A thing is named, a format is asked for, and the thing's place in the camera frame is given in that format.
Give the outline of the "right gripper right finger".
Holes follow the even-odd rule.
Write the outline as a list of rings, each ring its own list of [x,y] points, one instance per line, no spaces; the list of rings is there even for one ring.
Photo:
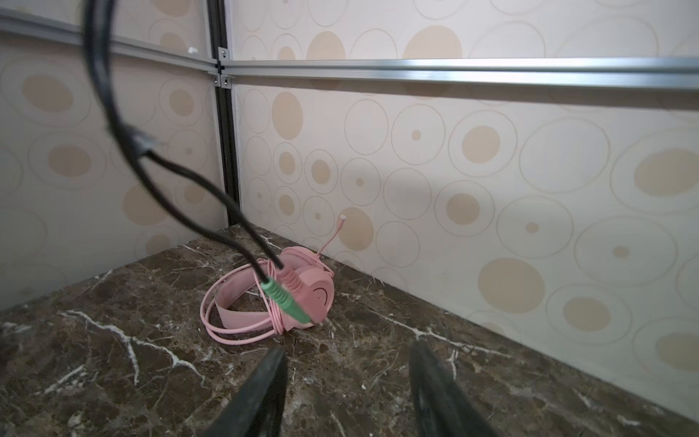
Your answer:
[[[419,436],[497,435],[424,340],[411,346],[409,371]]]

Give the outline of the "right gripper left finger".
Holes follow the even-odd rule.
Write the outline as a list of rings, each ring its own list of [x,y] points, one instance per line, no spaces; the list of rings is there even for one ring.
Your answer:
[[[201,435],[280,436],[287,386],[288,361],[285,351],[272,349]]]

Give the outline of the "pink headset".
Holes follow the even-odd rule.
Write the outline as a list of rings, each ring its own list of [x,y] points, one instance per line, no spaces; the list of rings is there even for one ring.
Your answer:
[[[224,345],[262,342],[287,331],[305,330],[327,319],[335,299],[335,272],[321,252],[301,246],[285,248],[280,269],[258,259],[217,280],[200,304],[200,320],[208,335]],[[262,299],[262,311],[235,311],[233,304],[249,292]]]

